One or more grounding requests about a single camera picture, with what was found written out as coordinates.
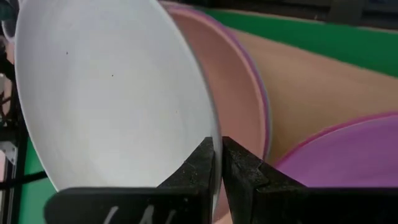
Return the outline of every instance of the black cable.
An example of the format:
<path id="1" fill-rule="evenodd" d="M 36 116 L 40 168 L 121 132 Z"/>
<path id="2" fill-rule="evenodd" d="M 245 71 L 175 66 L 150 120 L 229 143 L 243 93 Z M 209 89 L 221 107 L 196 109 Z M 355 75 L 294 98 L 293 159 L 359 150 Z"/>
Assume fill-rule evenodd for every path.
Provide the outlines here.
<path id="1" fill-rule="evenodd" d="M 15 178 L 15 179 L 6 180 L 4 182 L 0 182 L 0 190 L 11 189 L 11 188 L 16 187 L 18 185 L 28 184 L 28 183 L 31 183 L 33 181 L 44 179 L 46 177 L 47 177 L 47 174 L 44 171 L 41 171 L 41 172 L 37 172 L 37 173 L 34 173 L 34 174 L 25 175 L 25 176 L 23 176 L 21 178 Z"/>

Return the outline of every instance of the wooden surface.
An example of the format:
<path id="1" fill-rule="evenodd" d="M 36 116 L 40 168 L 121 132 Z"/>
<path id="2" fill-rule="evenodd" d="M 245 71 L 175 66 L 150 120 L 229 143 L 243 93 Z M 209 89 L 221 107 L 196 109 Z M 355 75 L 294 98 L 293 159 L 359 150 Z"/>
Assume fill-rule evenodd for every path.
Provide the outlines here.
<path id="1" fill-rule="evenodd" d="M 326 127 L 398 110 L 395 78 L 255 35 L 232 32 L 256 62 L 267 88 L 272 111 L 271 164 Z"/>

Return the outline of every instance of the white bowl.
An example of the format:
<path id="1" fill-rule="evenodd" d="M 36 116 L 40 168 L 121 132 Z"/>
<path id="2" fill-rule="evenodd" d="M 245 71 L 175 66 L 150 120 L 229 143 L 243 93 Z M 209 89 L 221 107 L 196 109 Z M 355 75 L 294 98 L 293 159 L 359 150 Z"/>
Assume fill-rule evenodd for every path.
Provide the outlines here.
<path id="1" fill-rule="evenodd" d="M 217 198 L 221 137 L 212 98 L 156 1 L 26 1 L 16 78 L 29 134 L 57 190 L 156 187 L 212 136 Z"/>

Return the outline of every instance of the green surface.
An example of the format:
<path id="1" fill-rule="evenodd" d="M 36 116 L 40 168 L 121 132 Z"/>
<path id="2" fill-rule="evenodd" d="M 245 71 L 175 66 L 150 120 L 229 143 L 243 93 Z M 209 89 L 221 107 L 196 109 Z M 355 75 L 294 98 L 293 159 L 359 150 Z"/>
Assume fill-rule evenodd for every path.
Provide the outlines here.
<path id="1" fill-rule="evenodd" d="M 25 174 L 42 171 L 43 167 L 36 155 L 32 142 L 27 144 Z M 43 208 L 48 198 L 55 193 L 49 179 L 25 184 L 22 188 L 19 223 L 44 223 Z"/>
<path id="2" fill-rule="evenodd" d="M 397 34 L 231 12 L 205 12 L 226 26 L 398 77 L 398 66 L 395 65 Z M 40 162 L 29 143 L 25 173 L 40 170 Z M 25 185 L 22 189 L 20 224 L 44 223 L 43 206 L 54 192 L 48 179 Z"/>
<path id="3" fill-rule="evenodd" d="M 398 35 L 350 26 L 204 10 L 226 26 L 398 77 Z"/>

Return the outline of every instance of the purple rim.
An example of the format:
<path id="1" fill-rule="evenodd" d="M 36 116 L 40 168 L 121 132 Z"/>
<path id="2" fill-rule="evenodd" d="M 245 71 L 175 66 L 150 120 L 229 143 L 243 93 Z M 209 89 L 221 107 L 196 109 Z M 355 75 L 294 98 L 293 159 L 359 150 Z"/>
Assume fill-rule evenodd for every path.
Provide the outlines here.
<path id="1" fill-rule="evenodd" d="M 268 95 L 267 95 L 267 91 L 266 91 L 264 82 L 262 81 L 262 78 L 260 77 L 260 73 L 259 73 L 256 65 L 254 64 L 252 58 L 250 57 L 250 55 L 248 54 L 246 49 L 244 49 L 244 47 L 240 44 L 240 42 L 237 40 L 237 38 L 222 23 L 218 22 L 211 16 L 208 16 L 207 14 L 197 11 L 197 10 L 194 10 L 190 7 L 171 5 L 171 6 L 166 6 L 166 8 L 167 9 L 168 8 L 181 9 L 184 11 L 189 11 L 193 14 L 201 16 L 206 21 L 213 23 L 215 26 L 217 26 L 217 28 L 219 28 L 223 33 L 225 33 L 226 36 L 232 41 L 232 43 L 235 44 L 235 46 L 237 46 L 237 48 L 243 53 L 243 57 L 248 62 L 249 67 L 254 74 L 254 78 L 256 79 L 257 85 L 260 89 L 260 93 L 262 96 L 261 100 L 264 105 L 264 118 L 265 118 L 265 123 L 266 123 L 266 139 L 265 139 L 264 149 L 263 149 L 264 150 L 263 159 L 265 160 L 269 154 L 270 149 L 271 149 L 271 110 L 269 109 L 269 99 L 268 99 Z"/>
<path id="2" fill-rule="evenodd" d="M 275 167 L 278 168 L 280 165 L 282 165 L 287 159 L 289 159 L 293 154 L 298 153 L 299 150 L 306 146 L 307 144 L 310 144 L 314 140 L 323 137 L 327 134 L 332 133 L 333 131 L 337 131 L 342 128 L 347 128 L 348 126 L 363 123 L 366 121 L 374 120 L 374 119 L 380 119 L 380 118 L 388 118 L 390 116 L 398 116 L 398 111 L 393 111 L 393 112 L 388 112 L 388 113 L 381 113 L 381 114 L 375 114 L 375 115 L 370 115 L 370 116 L 365 116 L 362 118 L 357 118 L 351 121 L 347 121 L 345 123 L 337 124 L 335 126 L 329 127 L 324 129 L 323 131 L 320 131 L 319 133 L 316 133 L 303 142 L 299 143 L 297 146 L 295 146 L 290 152 L 288 152 L 283 158 L 281 158 L 279 161 L 276 162 Z"/>

